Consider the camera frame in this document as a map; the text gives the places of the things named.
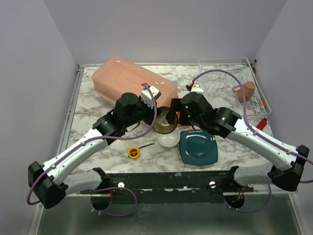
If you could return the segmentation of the pink grey mug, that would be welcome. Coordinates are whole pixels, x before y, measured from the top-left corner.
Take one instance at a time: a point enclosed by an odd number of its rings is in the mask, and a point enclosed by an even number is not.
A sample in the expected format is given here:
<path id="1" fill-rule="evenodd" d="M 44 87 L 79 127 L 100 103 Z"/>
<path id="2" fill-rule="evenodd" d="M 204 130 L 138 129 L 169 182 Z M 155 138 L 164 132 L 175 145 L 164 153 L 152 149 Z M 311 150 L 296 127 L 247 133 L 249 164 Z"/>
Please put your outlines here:
<path id="1" fill-rule="evenodd" d="M 238 100 L 243 102 L 244 97 L 246 101 L 250 101 L 253 97 L 254 91 L 256 88 L 256 84 L 252 81 L 248 81 L 243 84 L 243 89 L 239 85 L 236 85 L 232 88 L 232 91 L 236 94 Z"/>

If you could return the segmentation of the brown beige bowl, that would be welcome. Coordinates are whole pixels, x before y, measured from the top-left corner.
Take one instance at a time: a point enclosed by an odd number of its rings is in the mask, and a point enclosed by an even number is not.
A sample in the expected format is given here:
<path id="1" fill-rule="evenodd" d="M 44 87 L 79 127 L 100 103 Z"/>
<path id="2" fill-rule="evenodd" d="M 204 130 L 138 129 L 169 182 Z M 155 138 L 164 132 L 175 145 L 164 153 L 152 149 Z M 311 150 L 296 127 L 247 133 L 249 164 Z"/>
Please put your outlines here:
<path id="1" fill-rule="evenodd" d="M 178 125 L 178 116 L 175 115 L 174 123 L 169 124 L 166 115 L 169 113 L 169 107 L 158 107 L 157 109 L 157 117 L 153 129 L 159 134 L 169 134 L 173 132 Z"/>

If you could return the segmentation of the white bowl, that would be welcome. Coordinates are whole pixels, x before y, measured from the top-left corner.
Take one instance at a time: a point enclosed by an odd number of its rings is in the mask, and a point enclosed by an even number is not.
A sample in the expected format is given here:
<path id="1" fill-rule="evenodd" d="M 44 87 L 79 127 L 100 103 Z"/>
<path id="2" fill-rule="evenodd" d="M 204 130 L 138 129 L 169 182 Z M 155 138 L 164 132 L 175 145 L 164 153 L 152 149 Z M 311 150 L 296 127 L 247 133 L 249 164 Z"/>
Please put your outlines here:
<path id="1" fill-rule="evenodd" d="M 165 148 L 172 148 L 178 145 L 180 141 L 180 132 L 175 129 L 169 134 L 157 134 L 156 140 L 161 146 Z"/>

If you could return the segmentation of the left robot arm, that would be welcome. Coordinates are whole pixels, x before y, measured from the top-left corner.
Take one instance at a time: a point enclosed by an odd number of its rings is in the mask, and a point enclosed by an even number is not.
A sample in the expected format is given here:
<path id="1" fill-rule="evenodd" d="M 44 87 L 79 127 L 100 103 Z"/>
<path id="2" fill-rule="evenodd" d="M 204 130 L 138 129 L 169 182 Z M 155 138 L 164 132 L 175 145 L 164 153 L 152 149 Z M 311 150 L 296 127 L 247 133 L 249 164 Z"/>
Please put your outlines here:
<path id="1" fill-rule="evenodd" d="M 135 140 L 148 134 L 156 121 L 159 96 L 155 87 L 142 90 L 139 96 L 122 94 L 113 110 L 100 117 L 71 147 L 43 164 L 30 164 L 27 204 L 41 203 L 50 209 L 68 195 L 106 185 L 108 176 L 101 168 L 75 175 L 71 172 L 116 140 Z"/>

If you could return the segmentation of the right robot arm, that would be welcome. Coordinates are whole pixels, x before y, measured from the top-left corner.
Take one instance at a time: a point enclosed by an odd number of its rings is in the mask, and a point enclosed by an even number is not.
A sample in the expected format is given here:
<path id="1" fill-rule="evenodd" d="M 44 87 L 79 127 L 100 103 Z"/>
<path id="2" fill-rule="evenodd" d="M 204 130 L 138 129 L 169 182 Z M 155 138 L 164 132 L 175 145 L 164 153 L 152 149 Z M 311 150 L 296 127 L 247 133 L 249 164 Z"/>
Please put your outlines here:
<path id="1" fill-rule="evenodd" d="M 169 124 L 197 126 L 211 135 L 235 141 L 268 160 L 264 165 L 232 167 L 229 177 L 236 184 L 274 184 L 285 191 L 296 191 L 308 161 L 306 146 L 283 143 L 253 127 L 231 109 L 213 108 L 196 92 L 173 98 L 166 119 Z"/>

